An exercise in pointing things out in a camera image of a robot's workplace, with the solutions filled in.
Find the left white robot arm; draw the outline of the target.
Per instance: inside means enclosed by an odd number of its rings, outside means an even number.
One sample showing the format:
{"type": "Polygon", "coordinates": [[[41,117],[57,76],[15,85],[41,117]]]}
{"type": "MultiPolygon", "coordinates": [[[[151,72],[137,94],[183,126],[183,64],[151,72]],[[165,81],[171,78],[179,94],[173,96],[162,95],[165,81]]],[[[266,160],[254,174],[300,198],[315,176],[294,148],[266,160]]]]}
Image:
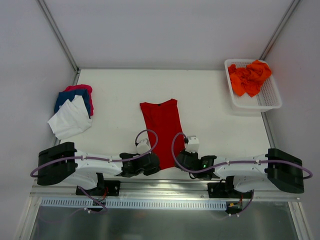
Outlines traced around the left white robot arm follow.
{"type": "Polygon", "coordinates": [[[136,148],[137,153],[94,155],[76,149],[73,142],[65,142],[39,152],[38,168],[31,175],[40,186],[64,182],[99,195],[105,188],[105,176],[131,178],[160,171],[160,160],[147,140],[137,143],[136,148]]]}

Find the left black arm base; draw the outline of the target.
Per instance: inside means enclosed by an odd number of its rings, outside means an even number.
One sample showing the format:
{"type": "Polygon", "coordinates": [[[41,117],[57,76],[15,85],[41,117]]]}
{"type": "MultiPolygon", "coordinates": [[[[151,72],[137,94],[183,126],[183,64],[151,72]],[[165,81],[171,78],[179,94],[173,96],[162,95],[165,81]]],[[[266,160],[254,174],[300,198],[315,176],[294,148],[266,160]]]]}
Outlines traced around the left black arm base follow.
{"type": "Polygon", "coordinates": [[[97,173],[97,184],[94,188],[84,190],[90,196],[118,197],[121,182],[119,180],[104,180],[102,173],[97,173]]]}

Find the red t shirt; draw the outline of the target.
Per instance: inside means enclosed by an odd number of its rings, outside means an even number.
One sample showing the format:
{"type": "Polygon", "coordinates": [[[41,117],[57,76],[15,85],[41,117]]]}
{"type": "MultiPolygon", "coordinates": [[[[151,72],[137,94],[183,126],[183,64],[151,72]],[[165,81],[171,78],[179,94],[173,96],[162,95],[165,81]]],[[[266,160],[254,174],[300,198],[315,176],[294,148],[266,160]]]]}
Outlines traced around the red t shirt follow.
{"type": "Polygon", "coordinates": [[[181,133],[181,121],[178,110],[178,101],[170,99],[163,103],[140,104],[145,126],[148,130],[154,131],[158,136],[158,142],[153,152],[159,158],[161,170],[172,168],[175,161],[172,156],[172,141],[176,134],[181,133]]]}

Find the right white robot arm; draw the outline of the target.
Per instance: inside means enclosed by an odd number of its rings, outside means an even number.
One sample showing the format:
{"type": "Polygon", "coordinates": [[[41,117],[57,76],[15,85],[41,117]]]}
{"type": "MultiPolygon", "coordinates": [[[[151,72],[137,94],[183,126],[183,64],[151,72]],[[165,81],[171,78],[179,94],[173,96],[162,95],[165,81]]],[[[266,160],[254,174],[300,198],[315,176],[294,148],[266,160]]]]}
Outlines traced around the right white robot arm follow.
{"type": "Polygon", "coordinates": [[[280,190],[291,194],[305,191],[302,160],[277,148],[248,158],[199,157],[197,152],[186,149],[172,156],[176,167],[188,172],[193,179],[224,180],[223,190],[230,198],[251,190],[280,190]]]}

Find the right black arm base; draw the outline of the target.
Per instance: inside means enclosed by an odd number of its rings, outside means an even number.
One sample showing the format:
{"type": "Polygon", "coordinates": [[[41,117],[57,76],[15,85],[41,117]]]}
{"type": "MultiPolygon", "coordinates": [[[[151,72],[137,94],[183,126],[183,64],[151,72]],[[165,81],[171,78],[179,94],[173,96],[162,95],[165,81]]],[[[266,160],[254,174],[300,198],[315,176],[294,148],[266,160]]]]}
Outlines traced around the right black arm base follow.
{"type": "Polygon", "coordinates": [[[210,182],[207,184],[209,198],[226,198],[226,199],[250,199],[252,191],[240,192],[235,189],[233,183],[235,177],[228,176],[226,179],[221,179],[219,182],[210,182]]]}

